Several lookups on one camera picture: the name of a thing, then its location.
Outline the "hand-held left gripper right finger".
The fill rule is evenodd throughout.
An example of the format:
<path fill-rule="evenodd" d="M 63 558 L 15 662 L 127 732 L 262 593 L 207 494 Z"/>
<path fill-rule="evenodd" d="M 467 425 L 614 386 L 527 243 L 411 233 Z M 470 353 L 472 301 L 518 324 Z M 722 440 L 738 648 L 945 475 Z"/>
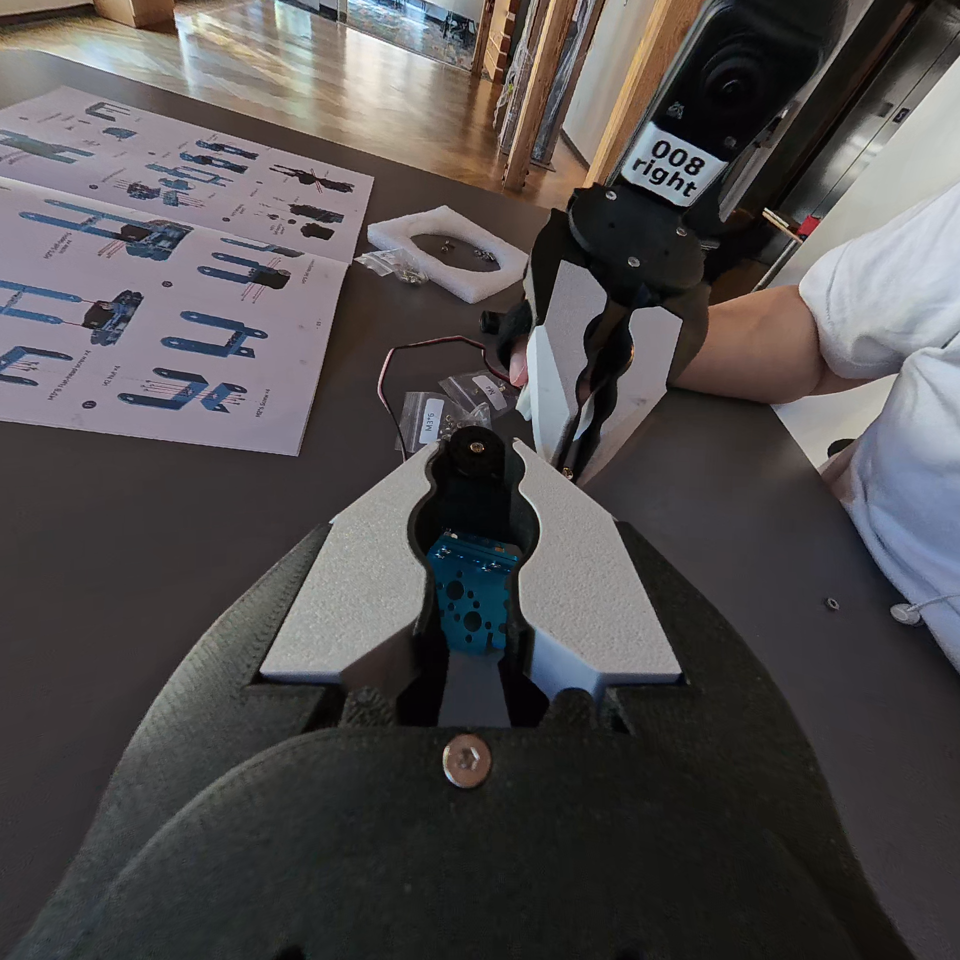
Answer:
<path fill-rule="evenodd" d="M 518 572 L 519 611 L 533 632 L 527 671 L 546 696 L 669 685 L 682 669 L 614 517 L 521 439 L 518 493 L 538 534 Z"/>

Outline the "white square foam frame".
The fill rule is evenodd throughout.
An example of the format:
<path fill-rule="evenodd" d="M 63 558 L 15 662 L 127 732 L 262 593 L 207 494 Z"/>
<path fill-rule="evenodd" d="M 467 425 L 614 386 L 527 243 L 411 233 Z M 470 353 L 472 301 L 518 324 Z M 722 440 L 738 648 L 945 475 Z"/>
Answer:
<path fill-rule="evenodd" d="M 451 266 L 417 246 L 414 238 L 421 235 L 452 238 L 472 249 L 490 253 L 497 269 L 478 271 Z M 366 238 L 378 250 L 404 252 L 431 282 L 470 305 L 484 302 L 521 282 L 529 261 L 526 252 L 447 205 L 371 223 L 366 229 Z"/>

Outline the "blue metal bracket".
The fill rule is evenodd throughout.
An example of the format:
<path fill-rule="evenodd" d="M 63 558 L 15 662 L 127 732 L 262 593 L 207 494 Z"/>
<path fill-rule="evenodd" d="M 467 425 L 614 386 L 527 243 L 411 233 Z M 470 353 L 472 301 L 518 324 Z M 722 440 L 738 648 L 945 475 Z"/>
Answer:
<path fill-rule="evenodd" d="M 449 652 L 472 657 L 502 652 L 511 606 L 507 581 L 520 561 L 518 548 L 445 530 L 429 549 L 427 560 Z"/>

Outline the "white printed instruction manual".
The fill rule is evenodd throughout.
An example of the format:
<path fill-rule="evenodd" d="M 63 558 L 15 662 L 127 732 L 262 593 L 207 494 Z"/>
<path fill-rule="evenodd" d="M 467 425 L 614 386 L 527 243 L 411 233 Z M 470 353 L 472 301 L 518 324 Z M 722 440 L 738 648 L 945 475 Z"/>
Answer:
<path fill-rule="evenodd" d="M 1 173 L 2 422 L 299 454 L 371 176 L 70 87 Z"/>

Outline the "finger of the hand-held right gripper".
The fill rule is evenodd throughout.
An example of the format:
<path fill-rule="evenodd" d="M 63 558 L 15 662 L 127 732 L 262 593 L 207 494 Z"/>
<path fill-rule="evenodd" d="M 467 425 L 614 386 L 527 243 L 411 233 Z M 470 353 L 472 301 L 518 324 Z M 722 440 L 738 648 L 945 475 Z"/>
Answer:
<path fill-rule="evenodd" d="M 611 411 L 600 390 L 585 403 L 585 419 L 574 439 L 584 465 L 574 466 L 575 483 L 585 485 L 599 474 L 633 436 L 666 393 L 682 321 L 666 309 L 636 309 L 630 315 L 630 363 L 615 379 Z"/>
<path fill-rule="evenodd" d="M 608 296 L 587 268 L 561 262 L 538 326 L 538 454 L 561 468 L 571 426 L 579 419 L 577 382 L 587 366 L 585 335 Z"/>

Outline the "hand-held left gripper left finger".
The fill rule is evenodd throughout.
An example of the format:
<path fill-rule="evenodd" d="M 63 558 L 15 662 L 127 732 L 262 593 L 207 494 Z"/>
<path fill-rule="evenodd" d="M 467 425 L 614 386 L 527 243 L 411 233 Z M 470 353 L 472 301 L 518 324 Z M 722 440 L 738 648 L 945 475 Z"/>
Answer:
<path fill-rule="evenodd" d="M 412 546 L 415 508 L 431 493 L 437 441 L 334 518 L 260 667 L 280 683 L 408 687 L 427 570 Z"/>

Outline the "dark brown desk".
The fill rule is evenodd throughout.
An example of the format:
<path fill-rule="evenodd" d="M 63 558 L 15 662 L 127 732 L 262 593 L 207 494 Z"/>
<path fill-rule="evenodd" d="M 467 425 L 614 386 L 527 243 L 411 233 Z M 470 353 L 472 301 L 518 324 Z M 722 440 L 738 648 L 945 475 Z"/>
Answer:
<path fill-rule="evenodd" d="M 390 347 L 482 308 L 348 268 L 297 457 L 2 423 L 2 957 L 202 633 L 400 463 Z M 738 630 L 918 958 L 958 958 L 958 674 L 777 415 L 671 390 L 587 493 Z M 839 611 L 823 599 L 839 601 Z"/>

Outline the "crumpled clear parts bag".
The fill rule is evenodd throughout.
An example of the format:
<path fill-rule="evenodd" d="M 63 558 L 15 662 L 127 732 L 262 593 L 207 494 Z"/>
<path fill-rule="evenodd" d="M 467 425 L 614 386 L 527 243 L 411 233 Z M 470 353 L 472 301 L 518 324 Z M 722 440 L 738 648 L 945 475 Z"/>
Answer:
<path fill-rule="evenodd" d="M 520 390 L 508 380 L 485 370 L 455 374 L 438 381 L 438 387 L 452 402 L 465 411 L 486 405 L 490 418 L 496 420 L 516 408 Z"/>

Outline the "wooden support post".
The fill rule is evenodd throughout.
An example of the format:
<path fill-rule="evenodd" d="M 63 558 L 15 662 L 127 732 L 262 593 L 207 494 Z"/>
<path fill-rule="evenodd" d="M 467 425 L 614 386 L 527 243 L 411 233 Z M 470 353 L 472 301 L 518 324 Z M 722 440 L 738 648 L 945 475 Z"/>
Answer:
<path fill-rule="evenodd" d="M 582 184 L 606 184 L 629 149 L 643 115 L 697 18 L 703 1 L 655 1 L 641 42 Z"/>
<path fill-rule="evenodd" d="M 532 167 L 552 171 L 560 128 L 589 44 L 591 2 L 531 2 L 515 50 L 506 91 L 508 110 L 500 133 L 507 155 L 502 182 L 521 191 Z"/>

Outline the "tiny crumpled clear bag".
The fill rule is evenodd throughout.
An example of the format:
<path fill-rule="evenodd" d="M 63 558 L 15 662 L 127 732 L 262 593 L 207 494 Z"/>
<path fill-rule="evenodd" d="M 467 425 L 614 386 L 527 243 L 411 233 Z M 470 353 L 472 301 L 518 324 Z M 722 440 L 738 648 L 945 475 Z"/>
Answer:
<path fill-rule="evenodd" d="M 429 282 L 418 260 L 403 248 L 371 250 L 357 256 L 354 263 L 373 271 L 378 277 L 394 277 L 407 285 L 421 286 Z"/>

